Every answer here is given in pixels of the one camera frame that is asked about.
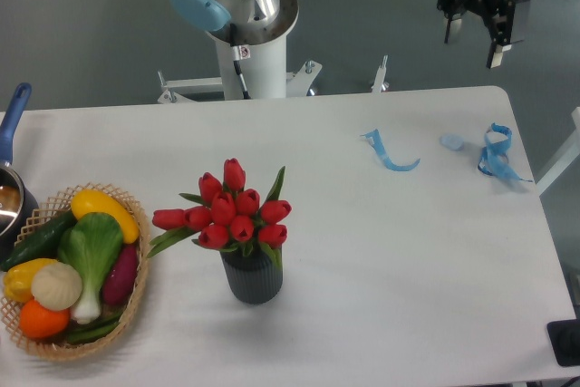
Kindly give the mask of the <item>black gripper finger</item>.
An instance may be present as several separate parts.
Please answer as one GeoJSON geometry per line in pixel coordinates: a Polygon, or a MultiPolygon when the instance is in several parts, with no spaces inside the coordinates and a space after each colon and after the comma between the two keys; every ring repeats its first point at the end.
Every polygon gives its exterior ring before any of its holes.
{"type": "Polygon", "coordinates": [[[459,36],[462,27],[461,15],[450,15],[447,18],[444,43],[455,44],[459,41],[459,36]]]}
{"type": "Polygon", "coordinates": [[[489,47],[486,67],[488,69],[498,68],[502,64],[504,54],[509,52],[511,48],[511,44],[498,44],[497,42],[492,42],[489,47]]]}

